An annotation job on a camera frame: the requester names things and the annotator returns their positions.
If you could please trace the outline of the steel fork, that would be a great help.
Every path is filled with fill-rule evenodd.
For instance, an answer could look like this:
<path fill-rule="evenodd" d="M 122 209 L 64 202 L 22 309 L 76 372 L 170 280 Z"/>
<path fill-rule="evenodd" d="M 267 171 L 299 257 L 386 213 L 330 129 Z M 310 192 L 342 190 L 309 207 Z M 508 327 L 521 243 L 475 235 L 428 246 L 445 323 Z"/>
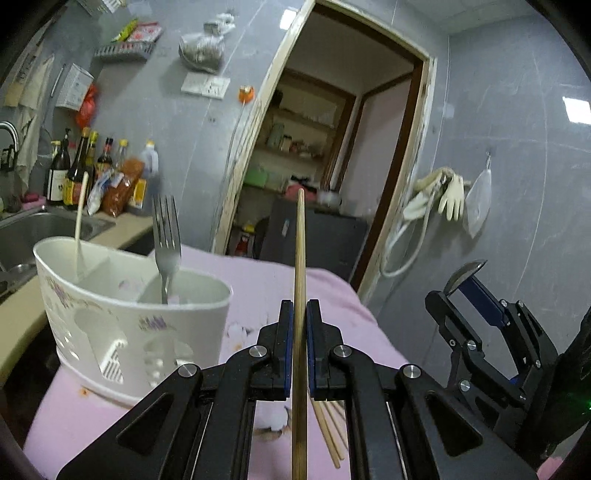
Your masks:
<path fill-rule="evenodd" d="M 168 303 L 168 291 L 181 259 L 180 233 L 173 196 L 152 198 L 152 230 L 155 263 L 161 279 L 161 303 Z"/>

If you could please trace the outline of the white box on wall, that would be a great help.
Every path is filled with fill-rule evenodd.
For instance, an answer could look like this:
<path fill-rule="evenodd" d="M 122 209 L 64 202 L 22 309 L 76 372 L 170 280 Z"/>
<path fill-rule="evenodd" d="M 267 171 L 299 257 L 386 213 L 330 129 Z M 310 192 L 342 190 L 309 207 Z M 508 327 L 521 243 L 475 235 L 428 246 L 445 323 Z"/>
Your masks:
<path fill-rule="evenodd" d="M 78 112 L 94 77 L 85 69 L 73 63 L 63 80 L 55 106 Z"/>

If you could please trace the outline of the hanging beige cloth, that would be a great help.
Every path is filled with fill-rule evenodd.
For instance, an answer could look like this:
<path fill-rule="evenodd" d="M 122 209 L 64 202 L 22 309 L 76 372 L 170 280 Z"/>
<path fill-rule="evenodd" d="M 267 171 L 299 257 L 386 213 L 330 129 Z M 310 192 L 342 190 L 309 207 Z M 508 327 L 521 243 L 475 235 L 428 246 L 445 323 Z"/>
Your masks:
<path fill-rule="evenodd" d="M 44 100 L 53 68 L 54 55 L 43 60 L 33 71 L 16 107 L 14 125 L 19 134 L 19 147 L 15 171 L 23 182 L 28 177 L 37 159 L 41 124 L 44 115 Z"/>

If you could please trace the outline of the clear plastic bag on wall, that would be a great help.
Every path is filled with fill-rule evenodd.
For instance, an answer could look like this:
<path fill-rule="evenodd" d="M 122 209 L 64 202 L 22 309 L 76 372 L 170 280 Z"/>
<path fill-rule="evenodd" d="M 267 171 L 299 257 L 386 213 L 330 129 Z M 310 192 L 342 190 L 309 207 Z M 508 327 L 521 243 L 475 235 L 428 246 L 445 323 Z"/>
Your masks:
<path fill-rule="evenodd" d="M 485 169 L 472 183 L 466 199 L 463 226 L 468 235 L 475 239 L 488 217 L 492 204 L 491 155 L 487 154 Z"/>

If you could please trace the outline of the grey wall rack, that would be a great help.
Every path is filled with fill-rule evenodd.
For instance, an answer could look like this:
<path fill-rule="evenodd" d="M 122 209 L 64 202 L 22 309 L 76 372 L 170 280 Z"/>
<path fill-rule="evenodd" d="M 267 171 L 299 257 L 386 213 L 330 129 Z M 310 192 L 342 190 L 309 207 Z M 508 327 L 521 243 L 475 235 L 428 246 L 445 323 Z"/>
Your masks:
<path fill-rule="evenodd" d="M 93 58 L 102 63 L 147 61 L 154 49 L 154 42 L 120 42 L 98 48 Z"/>

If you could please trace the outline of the steel spoon front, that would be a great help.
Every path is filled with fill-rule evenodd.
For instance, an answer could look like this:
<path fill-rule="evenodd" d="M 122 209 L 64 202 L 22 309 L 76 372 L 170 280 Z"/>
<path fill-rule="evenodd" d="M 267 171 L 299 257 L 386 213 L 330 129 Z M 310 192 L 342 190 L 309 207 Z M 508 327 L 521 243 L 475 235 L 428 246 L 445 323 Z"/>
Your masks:
<path fill-rule="evenodd" d="M 486 263 L 486 259 L 479 259 L 464 264 L 448 279 L 443 289 L 444 294 L 447 296 L 453 294 L 465 281 L 479 272 L 486 265 Z"/>

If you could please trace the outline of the thick wooden chopstick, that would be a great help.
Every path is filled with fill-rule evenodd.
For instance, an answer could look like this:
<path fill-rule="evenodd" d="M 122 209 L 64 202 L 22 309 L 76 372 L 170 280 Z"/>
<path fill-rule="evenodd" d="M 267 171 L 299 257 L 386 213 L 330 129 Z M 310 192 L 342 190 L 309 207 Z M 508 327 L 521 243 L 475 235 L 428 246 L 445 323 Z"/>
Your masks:
<path fill-rule="evenodd" d="M 305 198 L 304 189 L 297 193 L 297 227 L 295 228 L 294 264 L 294 355 L 293 355 L 293 440 L 291 441 L 291 478 L 307 479 L 307 346 L 304 314 L 307 306 L 305 286 Z"/>

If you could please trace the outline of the hanging bag of dried goods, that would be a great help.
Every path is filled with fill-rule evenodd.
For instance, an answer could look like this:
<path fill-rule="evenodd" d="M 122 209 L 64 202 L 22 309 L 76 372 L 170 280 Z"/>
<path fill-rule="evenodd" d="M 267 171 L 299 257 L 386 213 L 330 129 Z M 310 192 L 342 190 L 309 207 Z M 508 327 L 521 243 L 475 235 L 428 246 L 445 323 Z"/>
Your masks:
<path fill-rule="evenodd" d="M 190 70 L 217 74 L 224 61 L 225 37 L 235 30 L 235 16 L 218 14 L 204 22 L 200 32 L 184 34 L 179 39 L 178 54 Z"/>

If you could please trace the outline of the dark grey cabinet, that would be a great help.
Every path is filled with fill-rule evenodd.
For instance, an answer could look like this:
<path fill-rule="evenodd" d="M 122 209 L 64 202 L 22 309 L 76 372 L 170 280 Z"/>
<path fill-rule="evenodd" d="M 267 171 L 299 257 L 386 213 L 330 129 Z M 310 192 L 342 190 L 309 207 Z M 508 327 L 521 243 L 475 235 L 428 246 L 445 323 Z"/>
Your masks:
<path fill-rule="evenodd" d="M 294 201 L 280 198 L 273 202 L 259 260 L 294 267 L 296 220 L 297 204 Z M 328 270 L 349 281 L 368 229 L 368 223 L 360 218 L 305 208 L 307 266 Z"/>

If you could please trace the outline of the dark soy sauce bottle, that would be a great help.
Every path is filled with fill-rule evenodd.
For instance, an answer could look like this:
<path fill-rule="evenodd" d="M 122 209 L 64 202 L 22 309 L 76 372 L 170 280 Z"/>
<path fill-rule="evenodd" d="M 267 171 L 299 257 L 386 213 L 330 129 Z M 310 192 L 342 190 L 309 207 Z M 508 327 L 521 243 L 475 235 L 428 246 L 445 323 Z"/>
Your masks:
<path fill-rule="evenodd" d="M 69 210 L 75 209 L 80 199 L 83 174 L 86 171 L 85 158 L 88 150 L 89 137 L 90 128 L 84 127 L 72 166 L 64 180 L 63 204 Z"/>

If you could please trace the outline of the steel kitchen sink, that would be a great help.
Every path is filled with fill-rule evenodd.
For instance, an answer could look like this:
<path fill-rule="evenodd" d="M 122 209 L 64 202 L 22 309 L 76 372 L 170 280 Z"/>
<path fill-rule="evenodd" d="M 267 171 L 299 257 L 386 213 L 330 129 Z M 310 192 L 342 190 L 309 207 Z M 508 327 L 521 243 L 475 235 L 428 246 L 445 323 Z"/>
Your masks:
<path fill-rule="evenodd" d="M 76 214 L 42 206 L 1 221 L 1 298 L 14 293 L 36 275 L 33 247 L 50 237 L 73 237 Z"/>

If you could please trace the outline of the white plastic utensil holder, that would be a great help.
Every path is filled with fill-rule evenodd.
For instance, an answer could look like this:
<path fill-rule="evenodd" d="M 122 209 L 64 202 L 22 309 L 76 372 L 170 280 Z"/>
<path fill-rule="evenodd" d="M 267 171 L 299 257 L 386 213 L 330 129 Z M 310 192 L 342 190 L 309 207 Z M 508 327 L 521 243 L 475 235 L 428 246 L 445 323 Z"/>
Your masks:
<path fill-rule="evenodd" d="M 221 354 L 232 289 L 181 268 L 161 301 L 155 261 L 71 237 L 33 248 L 61 364 L 87 389 L 132 406 L 183 364 Z"/>

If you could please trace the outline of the white rubber gloves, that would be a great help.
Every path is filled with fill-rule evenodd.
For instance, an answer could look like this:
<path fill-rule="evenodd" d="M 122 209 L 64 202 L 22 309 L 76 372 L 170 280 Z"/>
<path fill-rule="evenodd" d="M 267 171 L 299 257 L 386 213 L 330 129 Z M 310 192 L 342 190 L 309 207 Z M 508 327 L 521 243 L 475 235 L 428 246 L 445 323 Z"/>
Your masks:
<path fill-rule="evenodd" d="M 403 210 L 405 221 L 424 218 L 436 206 L 448 221 L 462 218 L 465 208 L 464 178 L 450 167 L 441 167 L 416 180 L 414 196 Z"/>

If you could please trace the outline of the wooden shelf unit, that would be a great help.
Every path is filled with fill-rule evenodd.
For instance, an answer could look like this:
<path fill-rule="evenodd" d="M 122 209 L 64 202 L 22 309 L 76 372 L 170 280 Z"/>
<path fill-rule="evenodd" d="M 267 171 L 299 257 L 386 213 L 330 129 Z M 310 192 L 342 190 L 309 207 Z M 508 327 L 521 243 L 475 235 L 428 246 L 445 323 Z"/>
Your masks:
<path fill-rule="evenodd" d="M 331 188 L 356 96 L 284 69 L 263 117 L 245 184 L 283 192 L 295 179 Z"/>

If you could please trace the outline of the white wall socket panel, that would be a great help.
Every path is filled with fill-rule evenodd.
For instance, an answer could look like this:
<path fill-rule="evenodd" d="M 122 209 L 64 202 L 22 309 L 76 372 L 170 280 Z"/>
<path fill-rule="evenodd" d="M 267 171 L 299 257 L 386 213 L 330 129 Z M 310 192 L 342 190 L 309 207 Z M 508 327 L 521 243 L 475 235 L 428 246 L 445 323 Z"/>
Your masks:
<path fill-rule="evenodd" d="M 229 78 L 199 72 L 189 72 L 182 82 L 180 91 L 186 94 L 222 100 L 228 90 L 229 84 Z"/>

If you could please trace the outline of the white cap oil jug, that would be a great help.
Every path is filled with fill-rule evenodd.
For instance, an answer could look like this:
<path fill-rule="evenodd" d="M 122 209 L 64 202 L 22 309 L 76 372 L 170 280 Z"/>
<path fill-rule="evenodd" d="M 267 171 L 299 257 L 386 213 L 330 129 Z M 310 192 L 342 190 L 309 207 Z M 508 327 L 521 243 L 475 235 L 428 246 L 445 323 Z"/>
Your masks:
<path fill-rule="evenodd" d="M 159 155 L 152 140 L 146 142 L 139 159 L 143 163 L 143 171 L 127 207 L 135 215 L 145 216 L 151 214 L 152 198 L 159 189 Z"/>

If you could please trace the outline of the thin wooden chopstick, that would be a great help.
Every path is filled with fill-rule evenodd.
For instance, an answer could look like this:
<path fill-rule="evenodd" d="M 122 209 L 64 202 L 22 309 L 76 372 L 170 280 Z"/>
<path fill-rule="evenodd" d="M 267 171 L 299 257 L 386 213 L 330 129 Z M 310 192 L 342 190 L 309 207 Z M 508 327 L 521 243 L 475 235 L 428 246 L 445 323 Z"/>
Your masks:
<path fill-rule="evenodd" d="M 346 433 L 346 413 L 338 402 L 322 402 L 322 409 L 331 433 L 335 448 L 341 454 L 349 450 L 348 433 Z"/>

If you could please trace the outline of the red plastic bag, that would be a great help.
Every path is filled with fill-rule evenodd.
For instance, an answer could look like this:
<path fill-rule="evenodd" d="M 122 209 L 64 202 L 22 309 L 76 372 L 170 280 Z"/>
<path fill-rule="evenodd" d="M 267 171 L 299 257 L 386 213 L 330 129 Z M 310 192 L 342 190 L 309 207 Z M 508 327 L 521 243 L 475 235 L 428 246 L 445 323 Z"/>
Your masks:
<path fill-rule="evenodd" d="M 79 111 L 75 115 L 75 123 L 80 129 L 89 127 L 96 112 L 96 98 L 98 89 L 91 84 L 82 101 Z"/>

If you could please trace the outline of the wine bottle white label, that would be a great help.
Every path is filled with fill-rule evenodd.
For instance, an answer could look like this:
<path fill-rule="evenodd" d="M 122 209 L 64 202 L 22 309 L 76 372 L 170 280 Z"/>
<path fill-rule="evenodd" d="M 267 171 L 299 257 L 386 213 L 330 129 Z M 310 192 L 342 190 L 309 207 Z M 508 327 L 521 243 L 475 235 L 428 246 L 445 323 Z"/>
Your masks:
<path fill-rule="evenodd" d="M 70 168 L 69 156 L 70 129 L 66 128 L 64 137 L 53 157 L 48 170 L 46 201 L 49 205 L 61 205 L 63 203 L 63 186 Z"/>

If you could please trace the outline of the orange wall hook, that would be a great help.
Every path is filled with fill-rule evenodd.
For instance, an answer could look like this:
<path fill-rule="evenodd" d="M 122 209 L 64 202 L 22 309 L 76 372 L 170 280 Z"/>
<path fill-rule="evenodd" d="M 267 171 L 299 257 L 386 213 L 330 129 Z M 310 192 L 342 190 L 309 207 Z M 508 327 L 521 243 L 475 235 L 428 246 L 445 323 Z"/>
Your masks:
<path fill-rule="evenodd" d="M 252 102 L 256 91 L 252 86 L 240 86 L 238 90 L 238 100 L 242 105 Z"/>

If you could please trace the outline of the chopstick in holder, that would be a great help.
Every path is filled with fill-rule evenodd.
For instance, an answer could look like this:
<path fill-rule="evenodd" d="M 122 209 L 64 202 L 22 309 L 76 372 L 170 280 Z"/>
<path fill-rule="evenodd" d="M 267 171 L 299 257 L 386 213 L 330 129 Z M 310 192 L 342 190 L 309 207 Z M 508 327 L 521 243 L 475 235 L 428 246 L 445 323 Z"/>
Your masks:
<path fill-rule="evenodd" d="M 82 178 L 80 196 L 79 196 L 78 205 L 77 205 L 77 215 L 76 215 L 76 225 L 75 225 L 75 235 L 74 235 L 74 240 L 75 240 L 74 274 L 75 274 L 76 280 L 79 278 L 80 267 L 82 265 L 82 260 L 81 260 L 82 253 L 80 250 L 80 244 L 81 244 L 80 241 L 81 241 L 82 217 L 83 217 L 83 210 L 84 210 L 88 180 L 89 180 L 89 175 L 87 172 L 84 172 L 83 178 Z"/>

